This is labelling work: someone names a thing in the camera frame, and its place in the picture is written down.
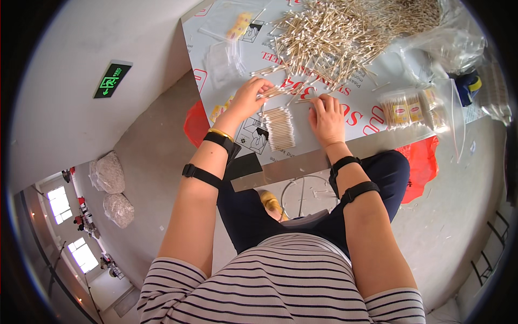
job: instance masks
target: yellow shoe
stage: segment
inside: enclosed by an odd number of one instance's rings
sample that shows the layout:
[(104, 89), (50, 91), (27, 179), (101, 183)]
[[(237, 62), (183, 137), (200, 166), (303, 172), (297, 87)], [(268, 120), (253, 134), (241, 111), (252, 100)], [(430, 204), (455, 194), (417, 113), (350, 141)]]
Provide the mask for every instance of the yellow shoe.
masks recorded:
[(269, 191), (263, 191), (263, 193), (261, 193), (261, 202), (263, 203), (263, 205), (265, 206), (266, 209), (268, 209), (268, 210), (275, 209), (276, 211), (278, 211), (282, 215), (281, 220), (280, 220), (281, 222), (283, 222), (285, 220), (289, 220), (288, 216), (282, 210), (282, 207), (279, 204), (279, 201), (277, 200), (277, 198), (275, 197), (275, 195), (273, 193), (271, 193)]

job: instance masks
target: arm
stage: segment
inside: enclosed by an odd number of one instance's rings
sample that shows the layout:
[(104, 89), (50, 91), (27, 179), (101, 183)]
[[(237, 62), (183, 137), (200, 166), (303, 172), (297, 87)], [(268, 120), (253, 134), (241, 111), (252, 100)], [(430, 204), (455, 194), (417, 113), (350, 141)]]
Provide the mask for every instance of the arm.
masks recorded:
[[(311, 102), (315, 108), (310, 110), (309, 122), (331, 164), (352, 156), (345, 144), (343, 108), (338, 100), (323, 94)], [(370, 179), (362, 167), (349, 163), (338, 172), (338, 192), (343, 194), (347, 188), (364, 181)], [(356, 286), (362, 297), (394, 288), (417, 289), (392, 234), (380, 195), (375, 191), (359, 195), (344, 207), (343, 215)]]
[[(247, 81), (236, 92), (230, 107), (218, 117), (213, 128), (234, 136), (237, 127), (266, 101), (256, 101), (257, 93), (272, 86), (269, 81), (257, 77)], [(223, 179), (227, 158), (223, 147), (205, 140), (189, 163)], [(185, 261), (210, 276), (217, 199), (218, 190), (215, 187), (196, 178), (182, 177), (171, 220), (157, 256)]]

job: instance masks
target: window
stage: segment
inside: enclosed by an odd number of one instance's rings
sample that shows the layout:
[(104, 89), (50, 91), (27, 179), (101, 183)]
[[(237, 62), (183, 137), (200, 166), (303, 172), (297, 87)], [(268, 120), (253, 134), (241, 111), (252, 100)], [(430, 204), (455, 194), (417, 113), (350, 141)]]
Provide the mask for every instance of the window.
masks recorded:
[(74, 259), (76, 259), (77, 264), (81, 267), (81, 270), (83, 270), (84, 273), (87, 273), (99, 265), (99, 262), (83, 238), (69, 244), (68, 249), (72, 252)]
[(52, 213), (56, 218), (56, 223), (61, 224), (65, 219), (72, 216), (68, 199), (66, 198), (65, 187), (61, 186), (47, 193), (52, 207)]

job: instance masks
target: striped shirt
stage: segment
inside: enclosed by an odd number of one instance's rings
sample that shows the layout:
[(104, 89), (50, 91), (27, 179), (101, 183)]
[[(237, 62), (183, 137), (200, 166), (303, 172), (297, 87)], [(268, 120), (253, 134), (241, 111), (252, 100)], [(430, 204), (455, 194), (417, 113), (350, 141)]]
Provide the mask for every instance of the striped shirt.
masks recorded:
[(424, 323), (412, 288), (362, 298), (350, 261), (310, 234), (270, 237), (210, 278), (195, 266), (156, 258), (137, 304), (141, 323)]

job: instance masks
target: navy pants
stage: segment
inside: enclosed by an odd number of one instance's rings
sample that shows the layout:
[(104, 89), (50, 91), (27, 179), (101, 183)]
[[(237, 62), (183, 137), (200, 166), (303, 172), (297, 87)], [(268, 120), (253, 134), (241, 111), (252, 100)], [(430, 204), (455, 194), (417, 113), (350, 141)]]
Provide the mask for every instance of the navy pants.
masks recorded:
[[(407, 188), (410, 175), (407, 159), (397, 151), (387, 151), (363, 159), (362, 168), (380, 188), (381, 199), (392, 222)], [(289, 230), (268, 215), (257, 191), (234, 192), (231, 183), (226, 181), (219, 191), (218, 209), (238, 254), (271, 236), (297, 232), (325, 238), (349, 256), (341, 205), (311, 228)]]

